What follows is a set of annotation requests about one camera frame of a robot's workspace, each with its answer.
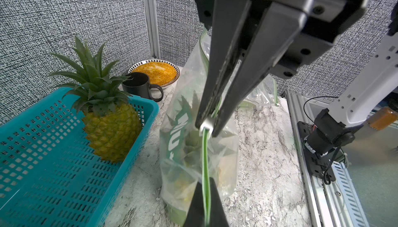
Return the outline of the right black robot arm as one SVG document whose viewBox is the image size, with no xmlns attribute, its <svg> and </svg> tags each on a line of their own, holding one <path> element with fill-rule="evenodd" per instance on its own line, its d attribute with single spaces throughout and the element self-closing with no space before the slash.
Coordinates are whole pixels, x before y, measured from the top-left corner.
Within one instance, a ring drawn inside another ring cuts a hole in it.
<svg viewBox="0 0 398 227">
<path fill-rule="evenodd" d="M 369 0 L 195 0 L 212 31 L 208 76 L 195 126 L 217 137 L 269 74 L 296 75 L 365 13 Z M 398 85 L 398 11 L 375 56 L 315 118 L 307 148 L 320 158 L 354 140 L 373 108 Z"/>
</svg>

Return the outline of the yellow pineapple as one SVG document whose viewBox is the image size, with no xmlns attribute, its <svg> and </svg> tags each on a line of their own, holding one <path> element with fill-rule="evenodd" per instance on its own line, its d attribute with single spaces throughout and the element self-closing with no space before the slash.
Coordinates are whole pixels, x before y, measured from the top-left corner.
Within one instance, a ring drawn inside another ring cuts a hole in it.
<svg viewBox="0 0 398 227">
<path fill-rule="evenodd" d="M 94 154 L 111 163 L 122 162 L 143 128 L 137 110 L 129 103 L 130 94 L 119 89 L 128 76 L 111 76 L 117 61 L 102 65 L 103 45 L 92 54 L 88 43 L 76 36 L 73 50 L 78 62 L 61 54 L 53 56 L 74 71 L 53 72 L 51 76 L 72 79 L 59 87 L 68 88 L 67 94 L 77 97 L 72 108 L 84 115 L 83 130 Z"/>
</svg>

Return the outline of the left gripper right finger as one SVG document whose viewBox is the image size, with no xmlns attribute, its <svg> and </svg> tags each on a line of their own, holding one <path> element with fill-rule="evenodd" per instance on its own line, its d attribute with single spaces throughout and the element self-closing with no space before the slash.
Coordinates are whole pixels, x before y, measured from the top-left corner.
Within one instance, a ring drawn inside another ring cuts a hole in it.
<svg viewBox="0 0 398 227">
<path fill-rule="evenodd" d="M 225 215 L 222 202 L 217 190 L 215 180 L 211 177 L 210 182 L 210 196 L 211 196 L 211 207 L 210 207 L 210 227 L 229 227 L 227 217 Z"/>
</svg>

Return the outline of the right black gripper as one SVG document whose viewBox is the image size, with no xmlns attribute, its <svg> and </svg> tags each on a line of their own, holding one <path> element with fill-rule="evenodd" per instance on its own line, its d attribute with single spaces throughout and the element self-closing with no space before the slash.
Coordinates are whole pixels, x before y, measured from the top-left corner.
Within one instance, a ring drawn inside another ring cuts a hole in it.
<svg viewBox="0 0 398 227">
<path fill-rule="evenodd" d="M 200 128 L 220 102 L 217 137 L 239 103 L 268 75 L 296 75 L 331 49 L 365 13 L 369 0 L 195 0 L 200 21 L 212 30 L 207 80 L 195 122 Z"/>
</svg>

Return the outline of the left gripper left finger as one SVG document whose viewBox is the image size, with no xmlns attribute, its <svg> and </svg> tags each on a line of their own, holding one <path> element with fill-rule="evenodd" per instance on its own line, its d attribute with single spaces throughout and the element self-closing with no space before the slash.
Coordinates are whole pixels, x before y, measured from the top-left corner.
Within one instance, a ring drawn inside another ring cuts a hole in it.
<svg viewBox="0 0 398 227">
<path fill-rule="evenodd" d="M 204 227 L 204 215 L 202 184 L 198 181 L 183 227 Z"/>
</svg>

